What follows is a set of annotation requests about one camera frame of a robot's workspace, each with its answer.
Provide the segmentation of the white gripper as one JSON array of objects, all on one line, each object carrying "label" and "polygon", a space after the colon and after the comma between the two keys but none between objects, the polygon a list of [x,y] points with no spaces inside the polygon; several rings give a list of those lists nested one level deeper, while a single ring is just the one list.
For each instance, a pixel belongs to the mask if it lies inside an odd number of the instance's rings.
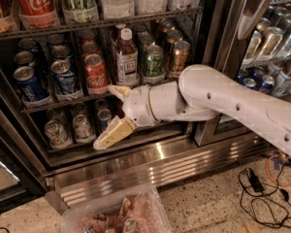
[{"label": "white gripper", "polygon": [[122,111],[127,117],[115,116],[107,129],[96,139],[93,147],[105,150],[131,135],[137,127],[149,127],[158,123],[150,107],[150,86],[143,85],[131,89],[129,86],[108,86],[109,92],[123,101]]}]

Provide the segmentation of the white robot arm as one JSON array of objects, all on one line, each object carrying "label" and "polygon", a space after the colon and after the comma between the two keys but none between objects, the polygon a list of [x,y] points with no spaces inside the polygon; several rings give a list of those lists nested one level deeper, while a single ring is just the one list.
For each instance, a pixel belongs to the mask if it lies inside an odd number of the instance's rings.
[{"label": "white robot arm", "polygon": [[135,88],[110,85],[125,117],[115,117],[93,147],[105,150],[140,127],[161,121],[203,121],[222,113],[291,156],[291,103],[246,88],[206,65],[185,68],[177,81]]}]

